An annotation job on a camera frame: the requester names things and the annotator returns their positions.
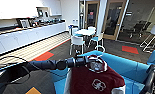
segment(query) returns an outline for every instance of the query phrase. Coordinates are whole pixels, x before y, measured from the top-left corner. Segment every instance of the red shirt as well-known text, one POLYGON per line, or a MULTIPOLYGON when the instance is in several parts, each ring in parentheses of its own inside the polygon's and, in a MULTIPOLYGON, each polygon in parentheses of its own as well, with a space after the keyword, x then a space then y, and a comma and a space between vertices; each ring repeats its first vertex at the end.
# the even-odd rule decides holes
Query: red shirt
POLYGON ((109 66, 102 73, 85 66, 72 68, 70 82, 70 94, 111 94, 113 88, 125 85, 124 79, 109 66))

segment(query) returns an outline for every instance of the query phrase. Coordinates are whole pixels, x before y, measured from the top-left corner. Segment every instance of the blue couch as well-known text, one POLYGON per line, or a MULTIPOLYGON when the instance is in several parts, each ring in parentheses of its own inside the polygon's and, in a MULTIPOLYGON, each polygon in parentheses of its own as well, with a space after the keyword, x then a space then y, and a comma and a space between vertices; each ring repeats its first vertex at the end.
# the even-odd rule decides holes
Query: blue couch
MULTIPOLYGON (((124 78, 126 84, 126 94, 139 94, 142 89, 148 89, 148 86, 145 86, 145 81, 149 77, 149 73, 147 73, 146 71, 151 64, 155 64, 155 51, 153 51, 149 60, 147 61, 149 65, 111 55, 108 53, 102 53, 96 50, 85 53, 82 56, 89 56, 92 54, 103 54, 101 58, 106 61, 112 69, 114 69, 124 78)), ((67 68, 63 71, 54 70, 52 72, 63 75, 67 72, 67 68)), ((58 77, 56 75, 53 75, 53 79, 56 94, 63 94, 66 77, 58 77)))

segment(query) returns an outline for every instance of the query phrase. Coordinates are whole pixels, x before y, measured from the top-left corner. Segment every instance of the sofa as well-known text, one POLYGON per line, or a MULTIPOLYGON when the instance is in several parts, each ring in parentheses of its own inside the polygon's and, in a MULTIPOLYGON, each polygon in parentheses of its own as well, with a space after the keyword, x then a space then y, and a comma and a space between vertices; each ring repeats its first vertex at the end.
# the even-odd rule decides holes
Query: sofa
MULTIPOLYGON (((115 56, 108 53, 102 53, 100 51, 94 50, 83 54, 82 56, 89 55, 103 55, 101 58, 107 62, 107 64, 119 73, 125 81, 126 92, 125 94, 145 94, 144 92, 151 89, 151 82, 154 80, 155 73, 153 71, 149 72, 150 65, 155 64, 155 50, 149 57, 147 64, 139 63, 133 60, 125 59, 119 56, 115 56)), ((56 74, 66 74, 68 68, 65 70, 53 70, 56 74)), ((54 85, 56 94, 63 94, 64 87, 66 83, 66 76, 59 77, 52 75, 54 79, 54 85)))

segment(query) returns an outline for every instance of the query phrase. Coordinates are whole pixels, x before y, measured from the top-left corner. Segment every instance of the doorway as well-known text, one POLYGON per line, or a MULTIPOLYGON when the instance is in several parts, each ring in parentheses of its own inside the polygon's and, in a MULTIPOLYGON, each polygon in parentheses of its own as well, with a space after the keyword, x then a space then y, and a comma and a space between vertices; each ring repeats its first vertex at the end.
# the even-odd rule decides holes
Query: doorway
POLYGON ((102 32, 104 38, 116 40, 120 32, 127 0, 108 0, 102 32))
POLYGON ((87 1, 85 28, 88 28, 89 26, 97 27, 98 13, 99 13, 99 1, 87 1))

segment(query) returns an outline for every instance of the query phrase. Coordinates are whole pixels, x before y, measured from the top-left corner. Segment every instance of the table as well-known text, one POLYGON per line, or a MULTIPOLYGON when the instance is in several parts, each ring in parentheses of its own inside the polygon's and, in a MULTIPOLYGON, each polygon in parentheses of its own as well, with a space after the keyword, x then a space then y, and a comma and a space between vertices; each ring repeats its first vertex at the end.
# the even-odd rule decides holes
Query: table
POLYGON ((90 36, 90 35, 93 35, 96 31, 92 31, 92 30, 87 30, 87 29, 81 29, 79 31, 76 31, 75 33, 76 34, 82 34, 82 35, 87 35, 87 36, 90 36))

